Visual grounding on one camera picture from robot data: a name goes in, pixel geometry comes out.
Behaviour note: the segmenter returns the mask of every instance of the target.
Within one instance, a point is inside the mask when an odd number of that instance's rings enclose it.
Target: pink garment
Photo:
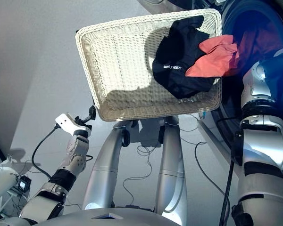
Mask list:
[[[190,67],[186,77],[224,77],[238,74],[246,65],[271,58],[283,48],[277,28],[273,23],[254,24],[243,34],[239,47],[232,35],[221,35],[199,44],[206,55]]]
[[[230,69],[235,68],[237,44],[232,35],[222,35],[207,39],[199,44],[199,48],[206,53],[190,67],[186,77],[222,77]]]

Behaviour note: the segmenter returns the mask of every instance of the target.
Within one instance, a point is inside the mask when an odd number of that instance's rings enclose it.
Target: wicker basket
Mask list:
[[[221,16],[200,9],[139,16],[88,26],[75,36],[98,113],[104,121],[121,121],[212,111],[221,102],[221,80],[209,92],[178,100],[159,85],[152,62],[173,21],[204,16],[200,31],[221,35]]]

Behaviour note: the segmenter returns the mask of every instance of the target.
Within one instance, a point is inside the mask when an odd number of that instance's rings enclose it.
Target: wire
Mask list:
[[[192,131],[195,131],[196,129],[198,129],[198,126],[192,130],[184,130],[184,129],[180,129],[181,131],[184,131],[184,132],[192,132]]]
[[[51,131],[49,134],[47,134],[47,135],[43,138],[43,140],[40,141],[40,143],[37,145],[37,147],[35,148],[35,150],[34,150],[34,152],[33,152],[33,155],[32,155],[32,164],[33,164],[33,166],[34,166],[38,171],[40,171],[41,173],[45,174],[45,175],[48,177],[48,179],[50,179],[51,176],[49,175],[48,172],[46,172],[45,170],[42,170],[40,167],[38,167],[38,166],[34,163],[34,155],[36,154],[36,152],[37,152],[38,148],[41,146],[41,144],[42,144],[56,129],[57,129],[57,127],[55,126],[55,127],[52,129],[52,131]]]
[[[145,0],[145,2],[147,2],[147,3],[151,4],[151,5],[159,5],[159,4],[162,3],[163,1],[164,1],[164,0],[160,0],[159,2],[154,3],[154,2],[151,2],[150,0]]]
[[[87,159],[86,161],[90,161],[90,160],[93,159],[93,156],[91,156],[91,155],[86,155],[86,157],[89,157],[89,159]]]
[[[136,148],[136,152],[137,152],[140,156],[142,156],[142,157],[148,157],[148,158],[147,158],[147,165],[150,166],[150,172],[149,172],[146,176],[143,176],[143,177],[130,177],[130,178],[127,178],[127,179],[125,179],[125,180],[123,181],[123,188],[129,193],[129,195],[130,195],[131,198],[132,198],[132,201],[131,201],[130,205],[132,205],[133,202],[134,202],[134,196],[133,196],[133,194],[126,188],[125,182],[126,182],[126,181],[130,181],[130,180],[143,180],[143,179],[148,178],[148,177],[151,175],[151,173],[152,173],[152,165],[151,165],[151,163],[150,163],[150,161],[149,161],[149,158],[150,158],[151,153],[155,150],[155,148],[157,148],[157,145],[158,145],[158,143],[155,145],[155,147],[154,147],[152,150],[149,150],[149,148],[147,148],[147,147],[145,147],[145,146],[142,146],[142,145],[140,145],[140,146],[138,146],[138,147]]]
[[[70,203],[70,205],[66,205],[64,204],[64,206],[77,206],[80,210],[82,210],[82,208],[80,207],[80,204],[76,203],[76,204],[72,204],[69,199],[66,198],[66,200]]]
[[[187,140],[183,139],[182,137],[181,137],[180,139],[181,139],[181,140],[183,140],[184,142],[187,142],[188,144],[191,144],[191,145],[197,145],[196,143],[189,142],[189,141],[187,141]]]
[[[228,199],[228,195],[227,195],[227,197],[226,197],[226,192],[224,193],[224,192],[221,190],[221,188],[220,188],[214,181],[212,181],[212,179],[209,178],[209,176],[204,172],[204,170],[202,169],[202,167],[201,167],[201,165],[200,165],[200,163],[199,163],[199,161],[198,161],[198,157],[197,157],[197,147],[198,147],[199,145],[204,145],[204,144],[206,144],[206,142],[203,142],[203,141],[196,144],[195,149],[194,149],[195,160],[196,160],[197,165],[198,165],[200,171],[202,172],[202,174],[209,180],[209,182],[211,182],[211,183],[215,186],[215,188],[217,188],[217,190],[218,190],[221,194],[223,194],[223,195],[225,196],[225,207],[227,206],[227,212],[226,212],[226,216],[223,217],[224,220],[222,220],[222,222],[223,222],[222,225],[226,225],[227,220],[228,220],[228,218],[229,218],[229,216],[230,216],[230,207],[231,207],[230,200]]]
[[[220,215],[219,226],[226,225],[224,221],[225,220],[225,209],[226,209],[226,201],[228,200],[228,195],[230,193],[233,169],[234,169],[234,161],[231,160],[230,170],[228,172],[228,178],[227,178],[226,189],[225,189],[225,198],[223,200],[223,205],[222,205],[222,210],[221,210],[221,215]]]
[[[232,119],[237,119],[237,117],[228,117],[228,118],[223,118],[223,119],[217,120],[216,127],[217,127],[217,129],[219,130],[220,133],[221,133],[221,129],[220,129],[219,123],[222,122],[222,121],[232,120]],[[231,149],[232,145],[229,142],[227,142],[227,144],[228,144],[229,148]]]
[[[194,115],[190,114],[190,116],[192,116],[194,119],[196,119],[197,121],[199,121],[199,118],[195,117]]]

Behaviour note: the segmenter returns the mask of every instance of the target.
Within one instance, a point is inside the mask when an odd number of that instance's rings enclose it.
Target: clothing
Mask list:
[[[186,70],[203,56],[198,45],[209,35],[195,28],[201,27],[203,16],[175,21],[160,43],[153,61],[154,79],[177,99],[189,98],[201,91],[209,91],[215,79],[188,78]]]
[[[283,48],[273,23],[254,24],[241,38],[239,47],[233,35],[222,35],[203,41],[199,48],[207,55],[190,67],[187,77],[224,77],[239,74],[257,61],[272,58]]]
[[[185,76],[187,77],[222,77],[230,69],[235,68],[237,44],[233,42],[232,35],[221,35],[203,41],[199,48],[206,53],[192,67]]]

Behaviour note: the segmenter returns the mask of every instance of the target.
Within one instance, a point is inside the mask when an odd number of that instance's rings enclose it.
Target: floor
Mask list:
[[[54,119],[61,113],[72,116],[88,114],[92,97],[75,45],[75,31],[84,26],[120,18],[149,14],[136,0],[0,0],[0,146],[13,158],[13,167],[32,179],[30,196],[46,182],[46,177],[35,173],[31,158],[35,146],[52,129]],[[179,116],[181,129],[197,127],[191,115]],[[95,158],[113,124],[99,117],[93,122],[88,154]],[[181,132],[183,139],[203,141],[198,130]],[[53,174],[66,154],[70,135],[56,131],[40,147],[35,161]],[[123,188],[123,180],[149,173],[145,157],[136,148],[155,147],[158,120],[140,122],[132,131],[131,144],[120,154],[119,172],[115,189],[116,206],[131,202]],[[201,174],[195,157],[194,145],[182,140],[188,189],[188,224],[217,225],[223,196]],[[150,156],[151,175],[141,181],[127,182],[134,195],[134,205],[154,207],[162,147]],[[208,145],[199,147],[199,161],[204,171],[224,190],[227,171],[215,159]],[[94,160],[89,161],[68,196],[67,204],[79,205],[88,182]],[[231,204],[236,201],[236,187],[230,193]],[[77,205],[65,207],[65,214],[78,211]],[[229,226],[234,225],[229,219]]]

